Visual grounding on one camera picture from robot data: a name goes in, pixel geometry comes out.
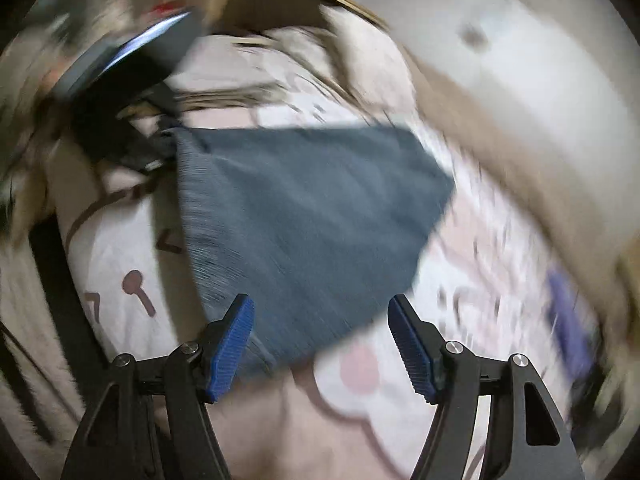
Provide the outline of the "purple cloth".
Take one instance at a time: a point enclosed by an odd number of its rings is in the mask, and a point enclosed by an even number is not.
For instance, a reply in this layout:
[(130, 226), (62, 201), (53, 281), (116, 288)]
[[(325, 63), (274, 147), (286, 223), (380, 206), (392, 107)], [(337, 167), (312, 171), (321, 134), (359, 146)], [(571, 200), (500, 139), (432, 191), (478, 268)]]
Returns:
[(548, 322), (571, 382), (586, 378), (596, 364), (588, 330), (582, 325), (579, 307), (582, 296), (572, 280), (559, 268), (547, 273), (550, 302)]

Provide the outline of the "bunny print bed sheet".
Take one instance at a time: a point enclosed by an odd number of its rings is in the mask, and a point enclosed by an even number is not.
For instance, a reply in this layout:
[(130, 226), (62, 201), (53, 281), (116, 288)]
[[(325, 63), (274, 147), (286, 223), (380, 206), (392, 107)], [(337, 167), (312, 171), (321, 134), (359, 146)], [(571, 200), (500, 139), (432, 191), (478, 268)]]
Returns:
[(182, 12), (127, 42), (96, 40), (54, 86), (84, 148), (156, 176), (178, 170), (186, 253), (207, 324), (167, 356), (116, 356), (63, 469), (67, 479), (161, 479), (152, 415), (167, 403), (181, 479), (229, 469), (206, 414), (236, 374), (294, 364), (384, 315), (416, 392), (436, 406), (417, 479), (459, 479), (481, 396), (491, 400), (485, 479), (578, 479), (559, 410), (522, 354), (477, 356), (405, 297), (454, 184), (408, 130), (197, 129), (148, 138), (116, 113), (146, 93), (177, 116), (165, 80), (204, 42)]

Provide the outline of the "beige fleece blanket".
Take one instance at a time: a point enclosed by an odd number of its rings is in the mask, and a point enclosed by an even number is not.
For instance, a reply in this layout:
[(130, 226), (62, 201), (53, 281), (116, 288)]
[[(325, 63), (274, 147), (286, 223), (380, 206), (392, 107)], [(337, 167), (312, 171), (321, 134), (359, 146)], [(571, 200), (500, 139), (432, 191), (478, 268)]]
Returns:
[(636, 298), (620, 268), (620, 251), (605, 246), (602, 214), (560, 153), (529, 148), (514, 138), (523, 119), (513, 128), (498, 126), (469, 91), (410, 51), (404, 57), (421, 117), (475, 157), (533, 214), (596, 308), (605, 333), (615, 341), (633, 341), (639, 328)]

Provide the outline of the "blue knitted sweater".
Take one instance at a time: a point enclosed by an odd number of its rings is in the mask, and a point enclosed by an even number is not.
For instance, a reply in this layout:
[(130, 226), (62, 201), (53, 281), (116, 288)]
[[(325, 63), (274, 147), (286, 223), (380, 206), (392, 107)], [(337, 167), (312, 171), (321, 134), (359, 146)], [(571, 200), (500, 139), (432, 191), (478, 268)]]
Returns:
[(206, 318), (254, 301), (239, 373), (269, 375), (371, 323), (416, 275), (454, 180), (408, 129), (173, 128)]

